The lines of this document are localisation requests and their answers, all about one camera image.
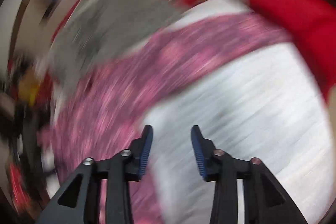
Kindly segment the grey floral pillow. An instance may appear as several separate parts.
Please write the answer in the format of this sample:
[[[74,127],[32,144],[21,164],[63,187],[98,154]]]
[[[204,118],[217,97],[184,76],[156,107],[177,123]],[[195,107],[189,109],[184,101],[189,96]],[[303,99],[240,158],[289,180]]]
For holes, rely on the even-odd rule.
[[[52,43],[51,74],[72,92],[94,65],[123,53],[182,14],[170,0],[81,0]]]

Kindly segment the purple pink floral cloth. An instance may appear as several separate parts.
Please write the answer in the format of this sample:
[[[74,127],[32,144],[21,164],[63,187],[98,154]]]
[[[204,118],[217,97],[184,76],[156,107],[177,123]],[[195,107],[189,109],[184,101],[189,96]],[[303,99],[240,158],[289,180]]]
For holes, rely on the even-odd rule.
[[[145,113],[222,65],[289,34],[254,12],[211,16],[152,35],[127,57],[84,76],[56,123],[41,133],[65,182],[88,156],[105,160],[139,137]],[[187,129],[154,128],[149,171],[130,187],[136,223],[201,223],[210,216],[213,186],[202,186]]]

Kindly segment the solid red cloth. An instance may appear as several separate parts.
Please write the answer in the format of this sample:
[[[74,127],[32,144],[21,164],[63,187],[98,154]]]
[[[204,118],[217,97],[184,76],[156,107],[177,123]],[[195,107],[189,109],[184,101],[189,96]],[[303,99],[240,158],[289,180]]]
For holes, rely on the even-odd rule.
[[[325,101],[335,85],[335,7],[324,0],[248,0],[285,28],[313,73]]]

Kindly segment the cluttered side shelf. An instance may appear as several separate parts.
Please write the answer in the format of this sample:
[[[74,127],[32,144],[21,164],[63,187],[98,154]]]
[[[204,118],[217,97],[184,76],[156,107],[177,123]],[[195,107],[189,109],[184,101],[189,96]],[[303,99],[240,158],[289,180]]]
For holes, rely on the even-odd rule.
[[[40,77],[36,62],[16,54],[1,80],[1,141],[7,145],[4,190],[21,218],[35,220],[46,207],[58,179],[53,151],[42,150],[39,133],[51,120],[52,82]]]

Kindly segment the white bed sheet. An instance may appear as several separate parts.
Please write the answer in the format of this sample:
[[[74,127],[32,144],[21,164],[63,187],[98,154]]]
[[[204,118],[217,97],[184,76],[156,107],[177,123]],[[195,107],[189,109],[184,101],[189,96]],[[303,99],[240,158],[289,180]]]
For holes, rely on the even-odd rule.
[[[335,199],[335,140],[325,102],[289,40],[262,47],[172,88],[143,121],[154,129],[146,182],[154,198],[134,219],[145,223],[208,223],[214,183],[202,180],[191,128],[231,156],[257,157],[276,176],[308,223],[318,223]]]

